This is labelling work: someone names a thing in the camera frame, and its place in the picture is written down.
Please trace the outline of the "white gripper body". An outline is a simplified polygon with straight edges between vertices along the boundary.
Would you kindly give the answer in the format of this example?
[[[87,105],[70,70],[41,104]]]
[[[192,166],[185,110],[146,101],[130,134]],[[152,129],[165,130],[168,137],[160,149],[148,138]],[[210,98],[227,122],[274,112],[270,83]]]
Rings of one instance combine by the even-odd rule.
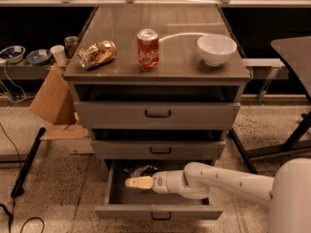
[[[159,194],[183,194],[188,185],[183,171],[157,172],[152,179],[152,190]]]

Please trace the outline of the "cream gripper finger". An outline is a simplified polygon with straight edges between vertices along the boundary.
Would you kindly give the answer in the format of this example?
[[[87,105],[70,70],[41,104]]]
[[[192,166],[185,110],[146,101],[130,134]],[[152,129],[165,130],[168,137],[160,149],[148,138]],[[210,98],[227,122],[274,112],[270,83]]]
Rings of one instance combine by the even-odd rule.
[[[150,176],[129,178],[125,180],[125,185],[130,188],[151,189],[154,181]]]

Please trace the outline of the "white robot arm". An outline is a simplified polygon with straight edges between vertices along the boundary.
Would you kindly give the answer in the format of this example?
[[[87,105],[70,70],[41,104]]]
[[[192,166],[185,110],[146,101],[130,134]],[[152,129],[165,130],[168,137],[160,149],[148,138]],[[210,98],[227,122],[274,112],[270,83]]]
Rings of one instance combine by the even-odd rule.
[[[162,171],[125,181],[131,188],[203,199],[213,186],[269,209],[268,233],[311,233],[311,159],[283,164],[274,177],[191,162],[182,170]]]

